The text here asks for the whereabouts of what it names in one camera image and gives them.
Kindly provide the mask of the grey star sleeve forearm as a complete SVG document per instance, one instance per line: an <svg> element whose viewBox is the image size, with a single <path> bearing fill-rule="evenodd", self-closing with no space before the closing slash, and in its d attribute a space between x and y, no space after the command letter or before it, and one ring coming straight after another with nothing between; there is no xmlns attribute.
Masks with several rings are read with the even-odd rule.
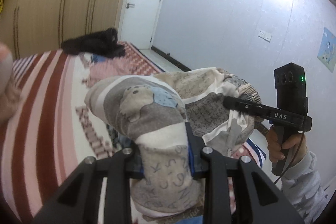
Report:
<svg viewBox="0 0 336 224"><path fill-rule="evenodd" d="M281 191L305 223L314 223L327 206L327 194L321 185L316 155L308 151L281 178Z"/></svg>

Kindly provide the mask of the person right hand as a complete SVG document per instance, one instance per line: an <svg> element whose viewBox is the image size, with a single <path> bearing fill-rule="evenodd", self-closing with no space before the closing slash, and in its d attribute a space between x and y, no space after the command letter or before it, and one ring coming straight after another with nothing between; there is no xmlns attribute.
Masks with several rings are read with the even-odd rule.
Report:
<svg viewBox="0 0 336 224"><path fill-rule="evenodd" d="M278 133L274 126L271 126L269 132L266 134L266 141L268 143L269 158L272 163L277 163L279 160L284 160L285 156L281 152L282 149L294 148L294 152L298 150L291 166L299 163L307 154L308 148L306 145L306 136L301 134L294 134L288 138L282 145L278 141Z"/></svg>

